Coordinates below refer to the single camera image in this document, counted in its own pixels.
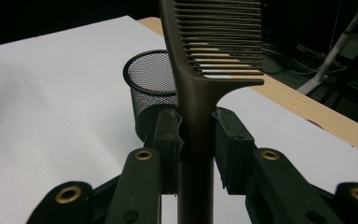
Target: comb teeth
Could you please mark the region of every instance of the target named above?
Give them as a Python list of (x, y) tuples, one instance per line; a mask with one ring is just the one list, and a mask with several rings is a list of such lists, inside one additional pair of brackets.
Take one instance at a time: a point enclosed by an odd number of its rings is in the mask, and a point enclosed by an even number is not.
[(258, 0), (174, 0), (185, 54), (200, 75), (263, 75)]

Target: white table surface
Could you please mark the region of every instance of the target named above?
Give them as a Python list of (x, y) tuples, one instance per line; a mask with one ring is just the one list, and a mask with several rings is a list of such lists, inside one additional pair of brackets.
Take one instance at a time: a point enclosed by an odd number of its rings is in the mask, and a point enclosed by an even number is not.
[[(25, 223), (61, 183), (96, 188), (121, 173), (143, 145), (122, 69), (151, 49), (165, 49), (163, 38), (129, 17), (0, 46), (0, 223)], [(310, 183), (334, 192), (358, 182), (357, 148), (258, 93), (234, 91), (219, 105)], [(244, 197), (228, 196), (215, 176), (215, 223), (250, 223)], [(175, 210), (175, 198), (164, 196), (162, 222), (174, 223)]]

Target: black mesh pencil cup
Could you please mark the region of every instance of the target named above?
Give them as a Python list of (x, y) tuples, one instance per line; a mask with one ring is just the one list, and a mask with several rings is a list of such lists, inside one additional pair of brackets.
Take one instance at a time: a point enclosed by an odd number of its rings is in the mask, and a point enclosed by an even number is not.
[(154, 133), (158, 113), (176, 107), (175, 86), (166, 50), (152, 50), (131, 58), (123, 69), (124, 80), (131, 87), (135, 131), (144, 141)]

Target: comb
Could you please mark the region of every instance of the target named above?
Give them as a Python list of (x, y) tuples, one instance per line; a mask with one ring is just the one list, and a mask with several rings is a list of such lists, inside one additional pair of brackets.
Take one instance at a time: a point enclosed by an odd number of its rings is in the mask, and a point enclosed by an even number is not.
[(212, 113), (230, 91), (264, 83), (254, 77), (263, 75), (261, 6), (255, 0), (160, 0), (159, 6), (186, 142), (178, 223), (213, 223)]

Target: wooden surface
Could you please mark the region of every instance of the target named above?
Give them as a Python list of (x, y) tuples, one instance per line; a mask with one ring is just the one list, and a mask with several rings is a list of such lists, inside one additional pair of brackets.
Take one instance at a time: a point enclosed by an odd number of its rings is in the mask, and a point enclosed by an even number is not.
[[(159, 18), (146, 18), (139, 22), (159, 35), (163, 35)], [(272, 77), (264, 76), (263, 78), (265, 84), (260, 87), (252, 87), (253, 90), (358, 148), (357, 122), (289, 88)]]

